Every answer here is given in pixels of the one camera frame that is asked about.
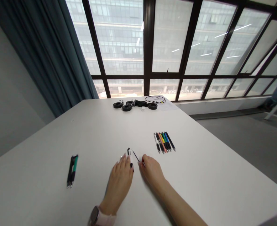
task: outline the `window frame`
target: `window frame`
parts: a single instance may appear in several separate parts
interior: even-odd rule
[[[176,93],[176,99],[174,102],[178,102],[179,94],[182,87],[183,79],[207,79],[207,83],[204,87],[203,93],[201,95],[201,98],[199,100],[204,100],[205,96],[209,90],[209,87],[215,78],[232,78],[233,81],[231,82],[230,86],[228,87],[227,92],[225,93],[223,99],[231,99],[231,98],[241,98],[241,97],[227,97],[229,91],[231,90],[232,86],[239,78],[253,78],[253,82],[249,86],[249,88],[246,90],[244,95],[242,97],[246,97],[249,91],[252,89],[254,84],[257,82],[259,78],[272,78],[272,81],[270,84],[264,89],[261,95],[258,96],[270,96],[270,95],[264,95],[266,90],[270,87],[270,85],[277,79],[277,75],[269,75],[269,76],[261,76],[263,71],[266,69],[266,67],[269,65],[269,63],[272,61],[272,59],[277,54],[277,46],[272,51],[271,55],[268,57],[266,62],[263,64],[262,68],[259,70],[257,75],[251,76],[252,73],[242,73],[242,69],[246,62],[248,61],[249,57],[251,56],[252,52],[254,51],[256,45],[258,44],[259,40],[261,39],[262,35],[264,34],[266,28],[268,27],[271,20],[277,20],[277,5],[271,6],[271,5],[265,5],[263,3],[253,2],[253,1],[242,1],[242,0],[215,0],[219,3],[226,3],[236,6],[235,13],[233,15],[233,18],[231,20],[231,23],[229,25],[227,34],[224,37],[224,40],[222,42],[222,45],[220,47],[218,56],[216,58],[216,61],[214,62],[212,72],[210,75],[184,75],[191,45],[194,38],[194,33],[197,26],[197,21],[202,5],[202,0],[186,0],[193,2],[193,9],[191,13],[191,18],[189,22],[188,32],[186,35],[185,45],[182,53],[182,58],[180,62],[180,69],[177,73],[160,73],[160,72],[152,72],[152,62],[153,62],[153,41],[154,41],[154,21],[155,21],[155,0],[144,0],[144,75],[107,75],[105,73],[102,57],[101,57],[101,51],[97,39],[97,34],[92,18],[91,8],[89,5],[88,0],[82,0],[82,4],[84,7],[84,11],[86,14],[86,19],[88,22],[89,30],[92,37],[93,46],[96,52],[98,65],[100,68],[101,75],[92,75],[92,79],[101,79],[103,80],[104,88],[107,94],[107,98],[111,98],[110,92],[109,92],[109,86],[108,86],[108,79],[144,79],[144,95],[149,96],[149,90],[150,90],[150,79],[179,79],[178,89]],[[218,66],[221,62],[221,59],[223,57],[223,54],[226,50],[227,45],[229,44],[229,41],[231,39],[231,36],[233,34],[233,30],[235,29],[238,20],[241,16],[242,11],[245,9],[254,9],[261,12],[267,12],[270,13],[270,17],[268,18],[266,24],[263,26],[263,29],[259,32],[258,38],[255,41],[254,45],[252,46],[250,52],[248,53],[246,59],[243,61],[243,64],[240,67],[240,70],[238,71],[237,75],[215,75]],[[275,43],[268,49],[265,55],[262,56],[260,64],[263,59],[268,55],[268,53],[274,48],[274,46],[277,44],[277,40]]]

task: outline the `teal curtain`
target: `teal curtain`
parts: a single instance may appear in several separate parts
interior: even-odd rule
[[[98,98],[65,0],[0,0],[0,26],[56,117]]]

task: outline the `orange pen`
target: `orange pen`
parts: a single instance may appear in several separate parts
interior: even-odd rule
[[[158,135],[159,135],[159,137],[160,137],[160,142],[161,142],[161,144],[163,145],[163,147],[164,147],[164,151],[165,151],[165,153],[167,153],[167,149],[165,148],[165,146],[164,146],[164,139],[163,139],[163,136],[160,134],[160,133],[158,133]]]

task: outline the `pen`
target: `pen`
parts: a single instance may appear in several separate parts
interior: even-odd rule
[[[162,132],[161,135],[163,136],[167,151],[171,151],[170,148],[169,148],[169,145],[167,143],[167,140],[166,140],[166,137],[165,137],[164,133]]]
[[[160,149],[161,149],[162,153],[165,154],[164,147],[163,147],[163,145],[160,142],[160,138],[158,136],[158,133],[156,133],[155,135],[156,135],[156,138],[157,138],[157,141],[158,141],[158,144],[160,146]]]
[[[78,162],[78,155],[76,155],[74,158],[75,158],[75,162],[74,162],[73,172],[72,172],[72,176],[71,176],[70,188],[72,188],[72,186],[74,184],[74,180],[75,180],[76,168],[77,168],[77,162]]]
[[[129,151],[129,150],[130,150],[130,148],[127,149],[127,153],[128,153],[128,155],[130,153],[129,158],[130,158],[130,168],[131,168],[133,166],[133,164],[132,164],[132,159],[131,159],[131,151]]]
[[[159,134],[160,134],[161,138],[163,139],[163,143],[164,143],[164,146],[165,146],[167,152],[169,152],[169,149],[168,149],[167,144],[166,144],[166,142],[164,140],[163,134],[161,134],[161,133],[159,133]]]
[[[166,149],[166,146],[165,146],[165,142],[164,142],[163,136],[160,133],[159,133],[159,137],[160,137],[160,141],[161,141],[161,143],[162,143],[162,145],[164,147],[164,151],[165,151],[165,153],[167,153],[167,149]]]
[[[169,141],[170,141],[170,143],[171,143],[171,145],[172,145],[172,148],[174,149],[174,151],[176,151],[176,148],[175,148],[175,146],[174,146],[174,144],[173,144],[171,138],[169,137],[169,134],[168,134],[167,132],[166,132],[166,134],[167,134],[167,137],[169,138]]]
[[[167,140],[167,145],[169,146],[169,149],[170,149],[170,151],[171,151],[171,150],[172,150],[172,148],[171,148],[171,145],[170,145],[169,139],[168,139],[168,137],[167,137],[167,133],[164,133],[164,135],[165,135],[166,140]]]
[[[136,154],[134,153],[134,151],[132,151],[133,152],[133,154],[135,155],[135,157],[136,157],[136,159],[138,160],[138,162],[139,162],[139,159],[138,159],[138,157],[136,156]]]
[[[158,153],[160,154],[159,144],[158,144],[158,141],[156,139],[155,133],[153,135],[154,135],[154,139],[155,139],[155,143],[156,143],[156,147],[157,147]]]
[[[73,165],[74,165],[74,156],[71,157],[69,174],[67,175],[67,188],[69,188],[70,186]]]

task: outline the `floor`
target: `floor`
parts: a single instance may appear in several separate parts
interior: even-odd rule
[[[277,117],[266,113],[198,120],[203,127],[277,183]],[[277,217],[261,226],[277,226]]]

